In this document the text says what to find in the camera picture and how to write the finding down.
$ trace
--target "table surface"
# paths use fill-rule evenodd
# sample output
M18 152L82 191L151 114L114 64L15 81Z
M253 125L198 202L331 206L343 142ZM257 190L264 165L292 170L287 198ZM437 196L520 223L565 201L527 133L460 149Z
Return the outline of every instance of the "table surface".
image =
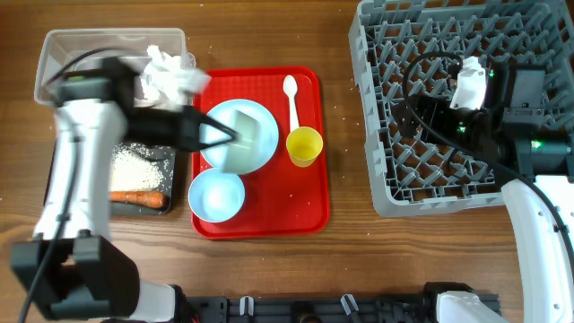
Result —
M55 140L52 113L32 98L44 38L53 29L143 26L182 29L203 69L306 65L317 73L331 220L309 236L205 240L189 221L187 176L169 215L112 217L114 243L142 278L179 284L189 296L231 298L418 292L426 282L455 281L498 293L503 316L522 320L516 243L503 207L400 219L373 210L347 38L356 1L77 2L0 8L0 322L14 322L24 299L8 268L10 245L30 238L42 212ZM30 311L29 321L42 320Z

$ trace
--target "white spoon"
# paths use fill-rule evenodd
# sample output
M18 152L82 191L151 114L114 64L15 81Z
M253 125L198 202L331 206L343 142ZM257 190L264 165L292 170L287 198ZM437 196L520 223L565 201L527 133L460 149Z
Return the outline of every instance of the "white spoon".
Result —
M295 94L297 94L297 82L291 75L285 76L283 81L283 91L289 98L289 124L291 131L299 127L299 118L297 117L297 108L295 107Z

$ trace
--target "dish rack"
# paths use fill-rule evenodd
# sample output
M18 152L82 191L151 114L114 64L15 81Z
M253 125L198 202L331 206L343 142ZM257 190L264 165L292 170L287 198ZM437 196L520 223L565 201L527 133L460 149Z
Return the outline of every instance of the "dish rack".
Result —
M564 0L363 0L349 30L354 80L361 91L373 205L397 217L501 205L484 162L451 147L403 138L391 107L403 100L403 73L417 56L444 51L516 64L545 65L541 98L550 128L574 126L574 26ZM415 68L409 93L452 99L447 60Z

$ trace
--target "red tray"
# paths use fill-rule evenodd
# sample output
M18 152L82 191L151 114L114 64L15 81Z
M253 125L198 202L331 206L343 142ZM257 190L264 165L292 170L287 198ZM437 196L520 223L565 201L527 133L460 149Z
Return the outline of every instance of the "red tray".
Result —
M289 101L283 93L283 79L290 74L297 81L295 97L301 126L313 127L323 135L321 92L315 73L302 66L221 69L194 105L206 113L232 99L253 100L274 115L279 126L279 144L271 160L261 169L241 175L246 200L241 210L224 223L207 223L192 213L192 223L202 236L239 239L287 236L317 232L329 220L329 188L325 149L307 168L291 163L285 148L289 134ZM191 176L208 170L200 153L192 154Z

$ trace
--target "yellow cup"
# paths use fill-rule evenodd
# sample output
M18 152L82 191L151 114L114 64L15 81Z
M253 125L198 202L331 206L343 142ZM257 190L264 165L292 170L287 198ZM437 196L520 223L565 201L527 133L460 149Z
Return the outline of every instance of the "yellow cup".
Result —
M298 127L287 136L287 152L295 166L309 166L322 150L323 138L311 127Z

